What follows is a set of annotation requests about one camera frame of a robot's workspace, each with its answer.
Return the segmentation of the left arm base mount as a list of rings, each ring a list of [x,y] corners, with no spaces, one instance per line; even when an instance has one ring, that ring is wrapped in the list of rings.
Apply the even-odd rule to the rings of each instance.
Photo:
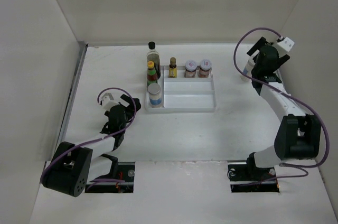
[[[133,193],[135,179],[134,162],[120,162],[118,158],[104,154],[91,164],[85,193]]]

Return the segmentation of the silver lid blue label jar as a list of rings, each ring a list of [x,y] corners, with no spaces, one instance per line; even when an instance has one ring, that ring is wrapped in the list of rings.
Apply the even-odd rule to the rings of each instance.
[[[162,89],[159,84],[151,83],[148,86],[148,97],[152,107],[160,107],[162,105]]]

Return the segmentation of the tall dark sauce bottle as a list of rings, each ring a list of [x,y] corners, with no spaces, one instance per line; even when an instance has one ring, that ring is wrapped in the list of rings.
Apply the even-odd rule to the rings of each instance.
[[[153,41],[148,43],[149,51],[147,53],[147,61],[153,61],[154,67],[156,70],[157,77],[161,77],[161,64],[160,64],[160,56],[159,53],[156,51],[156,44]]]

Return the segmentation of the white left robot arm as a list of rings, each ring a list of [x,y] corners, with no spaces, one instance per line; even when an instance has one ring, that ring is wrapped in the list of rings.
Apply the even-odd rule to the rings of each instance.
[[[118,158],[110,153],[122,144],[126,128],[141,108],[138,98],[126,94],[120,98],[127,105],[114,102],[110,93],[102,97],[100,104],[108,121],[96,138],[88,144],[59,144],[50,165],[41,175],[45,188],[77,197],[100,183],[110,182],[120,187],[124,182],[123,172],[119,170]]]

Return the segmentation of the red label brown spice jar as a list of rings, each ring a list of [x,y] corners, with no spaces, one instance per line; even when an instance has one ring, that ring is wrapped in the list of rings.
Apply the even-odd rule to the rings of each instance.
[[[196,75],[197,63],[194,60],[187,60],[185,63],[185,73],[186,78],[194,78]]]

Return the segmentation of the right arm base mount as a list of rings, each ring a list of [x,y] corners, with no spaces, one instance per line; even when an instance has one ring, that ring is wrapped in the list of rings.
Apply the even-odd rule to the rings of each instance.
[[[274,167],[250,169],[245,161],[229,162],[227,176],[232,193],[279,193],[277,180],[266,181],[276,177]]]

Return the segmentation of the silver lid white spice jar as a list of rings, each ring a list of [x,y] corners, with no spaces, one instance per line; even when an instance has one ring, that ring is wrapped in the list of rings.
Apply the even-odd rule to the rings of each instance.
[[[253,60],[253,58],[249,58],[242,73],[245,75],[245,76],[249,76],[251,77],[251,71],[252,69],[254,68],[255,66],[255,62]],[[244,82],[247,82],[249,81],[249,79],[247,77],[245,77],[243,75],[240,76],[241,80],[244,81]]]

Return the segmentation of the small brown yellow label bottle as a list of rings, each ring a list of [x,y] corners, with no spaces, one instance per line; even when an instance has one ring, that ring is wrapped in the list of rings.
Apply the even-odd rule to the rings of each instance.
[[[175,57],[170,58],[168,77],[169,78],[176,78],[177,77],[177,64],[176,64],[176,58]]]

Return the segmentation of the red label orange spice jar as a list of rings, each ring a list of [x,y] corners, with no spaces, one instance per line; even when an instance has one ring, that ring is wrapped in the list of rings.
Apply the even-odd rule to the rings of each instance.
[[[208,59],[203,59],[199,65],[198,76],[199,78],[208,78],[212,70],[212,63]]]

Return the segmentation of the yellow cap chili sauce bottle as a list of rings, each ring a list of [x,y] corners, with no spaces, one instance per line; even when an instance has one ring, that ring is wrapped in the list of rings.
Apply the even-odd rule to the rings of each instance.
[[[155,63],[153,61],[148,61],[147,63],[147,85],[157,83],[158,77],[155,70]]]

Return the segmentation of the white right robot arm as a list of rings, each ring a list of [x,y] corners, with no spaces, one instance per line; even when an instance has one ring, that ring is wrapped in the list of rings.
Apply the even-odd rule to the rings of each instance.
[[[272,177],[268,171],[276,165],[289,167],[289,160],[306,160],[317,157],[320,147],[322,123],[314,112],[307,114],[299,101],[285,90],[277,70],[290,56],[293,42],[280,39],[276,44],[261,37],[247,52],[253,66],[246,73],[257,94],[272,108],[280,121],[271,147],[253,152],[246,160],[246,176],[254,181]]]

